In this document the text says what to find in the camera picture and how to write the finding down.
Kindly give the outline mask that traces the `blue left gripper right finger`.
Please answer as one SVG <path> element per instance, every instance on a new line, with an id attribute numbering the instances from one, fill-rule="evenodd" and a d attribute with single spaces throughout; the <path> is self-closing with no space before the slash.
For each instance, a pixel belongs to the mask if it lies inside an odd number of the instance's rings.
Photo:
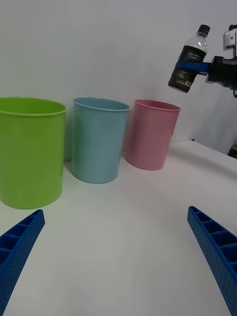
<path id="1" fill-rule="evenodd" d="M 237 315 L 237 237 L 194 206 L 187 221 L 218 284 L 225 303 Z"/>

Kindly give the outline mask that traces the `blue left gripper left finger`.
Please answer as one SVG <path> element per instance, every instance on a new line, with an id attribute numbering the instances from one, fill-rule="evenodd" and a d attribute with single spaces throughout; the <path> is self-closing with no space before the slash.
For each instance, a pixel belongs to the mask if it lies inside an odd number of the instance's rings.
<path id="1" fill-rule="evenodd" d="M 0 236 L 0 315 L 44 225 L 43 211 L 38 209 Z"/>

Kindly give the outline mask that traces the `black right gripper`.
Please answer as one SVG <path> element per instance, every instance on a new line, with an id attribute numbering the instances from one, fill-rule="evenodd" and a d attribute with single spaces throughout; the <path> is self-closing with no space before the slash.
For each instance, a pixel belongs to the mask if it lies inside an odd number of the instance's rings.
<path id="1" fill-rule="evenodd" d="M 207 74 L 208 83 L 218 83 L 230 90 L 237 89 L 237 57 L 225 59 L 215 56 L 211 63 L 182 62 L 177 63 L 176 68 Z"/>

